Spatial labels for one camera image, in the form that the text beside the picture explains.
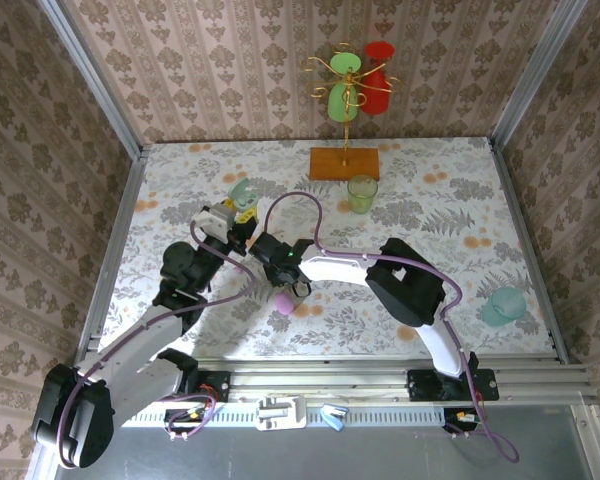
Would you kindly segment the yellow-green translucent cup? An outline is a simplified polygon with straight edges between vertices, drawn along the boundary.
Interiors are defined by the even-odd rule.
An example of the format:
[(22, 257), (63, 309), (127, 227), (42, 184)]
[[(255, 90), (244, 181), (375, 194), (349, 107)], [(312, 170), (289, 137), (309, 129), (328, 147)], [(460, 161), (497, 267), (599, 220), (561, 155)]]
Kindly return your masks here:
[(347, 183), (350, 210), (356, 214), (368, 212), (378, 192), (377, 181), (369, 175), (356, 175)]

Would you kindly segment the blue plastic clip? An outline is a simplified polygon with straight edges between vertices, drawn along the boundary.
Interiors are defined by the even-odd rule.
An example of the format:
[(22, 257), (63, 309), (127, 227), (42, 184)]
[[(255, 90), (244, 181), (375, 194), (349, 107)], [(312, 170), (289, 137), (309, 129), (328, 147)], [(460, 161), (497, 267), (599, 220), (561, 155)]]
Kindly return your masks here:
[(333, 404), (323, 404), (319, 413), (322, 421), (327, 426), (336, 432), (341, 432), (344, 429), (344, 419), (348, 415), (349, 409)]

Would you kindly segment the green plastic goblet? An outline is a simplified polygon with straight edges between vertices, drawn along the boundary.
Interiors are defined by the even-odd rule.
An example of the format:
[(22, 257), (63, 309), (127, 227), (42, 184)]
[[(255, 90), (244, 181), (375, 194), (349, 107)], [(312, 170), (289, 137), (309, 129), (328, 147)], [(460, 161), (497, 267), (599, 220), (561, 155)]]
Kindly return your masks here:
[(337, 76), (328, 98), (328, 115), (338, 123), (354, 120), (358, 113), (359, 70), (361, 59), (354, 53), (335, 54), (329, 63), (332, 72)]

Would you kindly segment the black connector box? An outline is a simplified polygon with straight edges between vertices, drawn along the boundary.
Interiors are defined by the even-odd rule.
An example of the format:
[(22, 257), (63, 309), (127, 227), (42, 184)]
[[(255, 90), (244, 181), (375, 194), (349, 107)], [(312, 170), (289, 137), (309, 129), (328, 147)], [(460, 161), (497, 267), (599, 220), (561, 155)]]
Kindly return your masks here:
[(203, 407), (191, 409), (167, 409), (164, 415), (164, 429), (171, 438), (188, 438), (204, 423), (206, 410)]
[(444, 407), (443, 429), (451, 434), (464, 434), (475, 431), (481, 420), (474, 408)]

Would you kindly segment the grey metal sheet panel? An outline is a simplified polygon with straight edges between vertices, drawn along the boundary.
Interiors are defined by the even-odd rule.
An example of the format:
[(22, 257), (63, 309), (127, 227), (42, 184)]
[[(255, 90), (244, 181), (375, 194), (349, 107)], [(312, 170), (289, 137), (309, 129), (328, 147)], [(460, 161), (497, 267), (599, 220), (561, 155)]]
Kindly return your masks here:
[(483, 438), (437, 430), (327, 428), (261, 433), (210, 429), (189, 441), (125, 429), (102, 459), (57, 480), (593, 480), (579, 447), (516, 443), (517, 463)]

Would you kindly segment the red plastic goblet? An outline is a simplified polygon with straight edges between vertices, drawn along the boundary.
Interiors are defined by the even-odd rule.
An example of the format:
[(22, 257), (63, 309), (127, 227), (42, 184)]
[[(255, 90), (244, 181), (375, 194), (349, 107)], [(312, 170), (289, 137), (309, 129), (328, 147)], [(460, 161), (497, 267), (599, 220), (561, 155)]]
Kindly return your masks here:
[(385, 41), (375, 41), (365, 46), (370, 69), (361, 77), (361, 93), (366, 101), (360, 109), (367, 115), (380, 115), (389, 108), (391, 86), (386, 79), (385, 66), (394, 53), (395, 48)]

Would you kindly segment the teal translucent plastic cup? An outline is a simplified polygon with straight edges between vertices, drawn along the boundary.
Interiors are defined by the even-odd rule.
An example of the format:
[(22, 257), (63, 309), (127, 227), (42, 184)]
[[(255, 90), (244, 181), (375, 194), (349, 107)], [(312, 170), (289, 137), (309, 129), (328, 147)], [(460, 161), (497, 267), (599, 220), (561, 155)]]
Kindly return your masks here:
[(520, 290), (500, 287), (493, 291), (483, 306), (482, 319), (489, 326), (499, 327), (520, 319), (526, 309), (526, 300)]

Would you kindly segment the aluminium table side rail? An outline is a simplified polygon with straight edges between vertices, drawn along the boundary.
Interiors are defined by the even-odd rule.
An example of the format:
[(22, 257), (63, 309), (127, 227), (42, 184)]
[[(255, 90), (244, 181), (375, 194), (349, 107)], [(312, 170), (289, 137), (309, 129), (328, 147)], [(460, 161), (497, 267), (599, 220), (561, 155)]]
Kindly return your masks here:
[(76, 349), (75, 364), (80, 363), (93, 352), (96, 352), (99, 346), (149, 154), (149, 147), (142, 149), (131, 165), (81, 338)]
[(538, 304), (552, 339), (556, 358), (563, 364), (569, 364), (569, 353), (551, 304), (549, 293), (542, 276), (538, 259), (535, 255), (531, 237), (504, 156), (493, 139), (488, 138), (487, 143), (493, 155), (494, 165), (499, 175), (502, 190), (507, 200), (512, 222), (515, 226), (523, 255), (525, 256), (529, 276), (536, 292)]

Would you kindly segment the long aluminium mounting rail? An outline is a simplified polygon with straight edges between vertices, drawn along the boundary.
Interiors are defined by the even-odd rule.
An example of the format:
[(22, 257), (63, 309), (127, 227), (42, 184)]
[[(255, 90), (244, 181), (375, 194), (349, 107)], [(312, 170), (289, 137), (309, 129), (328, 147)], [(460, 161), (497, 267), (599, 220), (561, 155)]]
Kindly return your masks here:
[[(84, 395), (90, 388), (107, 392), (115, 409), (136, 410), (156, 401), (216, 401), (207, 394), (179, 395), (176, 390), (184, 376), (198, 371), (231, 373), (226, 402), (254, 402), (261, 397), (302, 396), (318, 403), (414, 402), (406, 387), (412, 369), (433, 369), (428, 361), (211, 361), (159, 358), (138, 366), (119, 361), (86, 362), (74, 368), (57, 367), (54, 378), (61, 381), (60, 397), (66, 399), (72, 387)], [(479, 367), (495, 373), (500, 398), (485, 401), (471, 389), (472, 400), (534, 404), (592, 403), (597, 395), (582, 366), (565, 365), (549, 359), (488, 359)]]

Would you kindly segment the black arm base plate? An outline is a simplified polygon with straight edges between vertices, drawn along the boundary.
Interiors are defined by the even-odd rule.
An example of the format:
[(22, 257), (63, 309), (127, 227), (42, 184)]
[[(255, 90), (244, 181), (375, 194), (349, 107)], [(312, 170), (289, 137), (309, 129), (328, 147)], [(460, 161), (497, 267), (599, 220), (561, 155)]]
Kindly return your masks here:
[(207, 394), (217, 402), (226, 402), (230, 393), (231, 373), (228, 371), (198, 370), (183, 377), (176, 390), (179, 395)]
[[(474, 389), (485, 401), (500, 398), (495, 373), (491, 369), (477, 369), (471, 373)], [(406, 374), (406, 387), (414, 402), (471, 401), (467, 375), (459, 378), (440, 374), (434, 369), (412, 369)]]

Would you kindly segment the white plastic bracket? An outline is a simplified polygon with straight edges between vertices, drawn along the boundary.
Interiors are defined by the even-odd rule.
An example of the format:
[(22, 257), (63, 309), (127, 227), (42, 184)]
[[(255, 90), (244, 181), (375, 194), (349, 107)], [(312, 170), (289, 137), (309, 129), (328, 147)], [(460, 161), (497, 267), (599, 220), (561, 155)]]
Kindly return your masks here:
[(302, 429), (307, 425), (302, 396), (267, 396), (256, 403), (256, 429), (263, 432)]

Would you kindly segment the aluminium frame post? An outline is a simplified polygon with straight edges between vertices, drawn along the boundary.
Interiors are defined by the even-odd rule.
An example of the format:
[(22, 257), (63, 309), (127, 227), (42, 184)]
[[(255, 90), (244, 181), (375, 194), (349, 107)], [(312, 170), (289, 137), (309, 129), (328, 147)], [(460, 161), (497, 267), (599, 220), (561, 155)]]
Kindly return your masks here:
[(559, 0), (491, 135), (494, 148), (502, 150), (513, 136), (587, 2)]
[(139, 161), (143, 153), (142, 142), (135, 134), (69, 9), (63, 0), (38, 1), (127, 154), (133, 162)]

